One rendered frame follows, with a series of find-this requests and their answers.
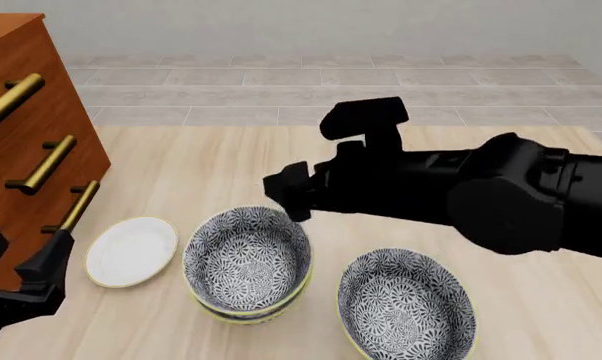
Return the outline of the black white patterned bowl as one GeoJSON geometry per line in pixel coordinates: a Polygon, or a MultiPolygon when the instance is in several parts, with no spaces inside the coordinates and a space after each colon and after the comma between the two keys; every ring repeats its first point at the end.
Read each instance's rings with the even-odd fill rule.
{"type": "Polygon", "coordinates": [[[199,305],[200,308],[202,308],[202,310],[206,312],[206,314],[210,315],[214,319],[225,322],[225,323],[235,324],[235,325],[251,326],[251,325],[257,325],[260,323],[267,323],[267,322],[273,320],[274,318],[279,317],[281,314],[283,314],[285,311],[287,311],[287,309],[290,308],[290,306],[295,302],[295,300],[298,299],[299,296],[301,296],[301,294],[306,289],[307,285],[310,284],[312,276],[313,276],[313,272],[309,272],[309,275],[307,276],[307,279],[304,281],[304,284],[300,287],[299,290],[297,290],[294,293],[294,295],[287,302],[283,303],[282,305],[280,305],[278,308],[274,309],[273,311],[269,311],[267,313],[256,315],[256,316],[239,317],[239,316],[235,316],[235,315],[224,314],[220,311],[215,311],[212,308],[209,308],[206,305],[204,305],[198,299],[196,299],[196,296],[194,295],[192,290],[189,290],[189,293],[190,293],[190,297],[193,299],[193,301],[197,305],[199,305]]]}
{"type": "Polygon", "coordinates": [[[196,299],[239,317],[273,311],[312,271],[312,248],[300,224],[265,206],[239,206],[212,216],[190,237],[183,276],[196,299]]]}
{"type": "Polygon", "coordinates": [[[476,341],[474,307],[455,275],[405,248],[353,260],[336,305],[345,334],[366,360],[467,360],[476,341]]]}

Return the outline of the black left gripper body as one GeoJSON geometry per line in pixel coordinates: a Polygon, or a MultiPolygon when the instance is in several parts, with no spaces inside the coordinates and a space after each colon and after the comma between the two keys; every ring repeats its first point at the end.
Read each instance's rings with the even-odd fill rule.
{"type": "Polygon", "coordinates": [[[36,317],[56,314],[65,299],[65,290],[55,285],[32,292],[0,290],[0,330],[36,317]]]}

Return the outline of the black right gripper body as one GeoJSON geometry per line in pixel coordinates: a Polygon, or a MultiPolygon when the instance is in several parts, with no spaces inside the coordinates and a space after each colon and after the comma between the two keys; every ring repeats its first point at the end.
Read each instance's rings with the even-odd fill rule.
{"type": "Polygon", "coordinates": [[[382,167],[362,140],[337,144],[336,155],[314,166],[310,209],[381,215],[378,193],[382,167]]]}

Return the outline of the wooden cabinet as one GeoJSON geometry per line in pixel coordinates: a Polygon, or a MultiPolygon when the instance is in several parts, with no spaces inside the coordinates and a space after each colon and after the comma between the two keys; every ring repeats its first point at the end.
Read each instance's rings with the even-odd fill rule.
{"type": "Polygon", "coordinates": [[[0,232],[9,242],[2,257],[7,271],[0,290],[21,287],[15,267],[36,254],[53,234],[41,227],[61,224],[79,197],[72,186],[100,182],[109,158],[44,24],[42,14],[0,14],[0,96],[6,80],[40,74],[45,86],[0,122],[0,232]],[[76,146],[37,194],[6,189],[7,180],[26,179],[45,158],[46,141],[66,135],[76,146]]]}

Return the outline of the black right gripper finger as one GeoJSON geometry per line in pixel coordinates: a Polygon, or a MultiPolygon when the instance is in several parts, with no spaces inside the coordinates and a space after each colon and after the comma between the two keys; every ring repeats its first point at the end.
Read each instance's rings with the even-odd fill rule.
{"type": "Polygon", "coordinates": [[[307,221],[311,218],[313,194],[309,192],[285,193],[283,194],[281,206],[292,221],[307,221]]]}
{"type": "Polygon", "coordinates": [[[263,179],[266,197],[279,205],[313,205],[316,188],[306,161],[289,164],[263,179]]]}

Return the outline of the white plate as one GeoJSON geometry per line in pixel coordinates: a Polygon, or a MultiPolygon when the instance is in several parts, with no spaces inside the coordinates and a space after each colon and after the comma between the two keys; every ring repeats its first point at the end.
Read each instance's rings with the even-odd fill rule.
{"type": "Polygon", "coordinates": [[[108,227],[92,242],[84,269],[90,281],[101,287],[132,287],[161,272],[178,245],[178,232],[169,221],[129,218],[108,227]]]}

